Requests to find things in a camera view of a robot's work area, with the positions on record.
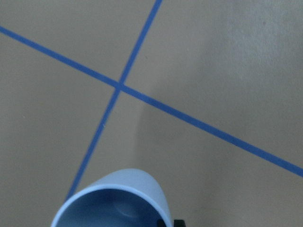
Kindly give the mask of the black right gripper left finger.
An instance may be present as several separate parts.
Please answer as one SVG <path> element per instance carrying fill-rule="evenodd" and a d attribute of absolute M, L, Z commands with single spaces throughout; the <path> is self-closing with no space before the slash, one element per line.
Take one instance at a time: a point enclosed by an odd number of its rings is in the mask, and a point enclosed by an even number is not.
<path fill-rule="evenodd" d="M 163 219 L 157 220 L 157 227 L 166 227 L 166 224 Z"/>

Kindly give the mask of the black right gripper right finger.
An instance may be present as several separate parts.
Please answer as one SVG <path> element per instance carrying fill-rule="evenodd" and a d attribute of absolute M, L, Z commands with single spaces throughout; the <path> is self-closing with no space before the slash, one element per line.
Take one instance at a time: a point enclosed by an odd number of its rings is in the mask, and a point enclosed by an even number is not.
<path fill-rule="evenodd" d="M 175 219 L 173 224 L 174 227 L 185 227 L 185 221 L 182 219 Z"/>

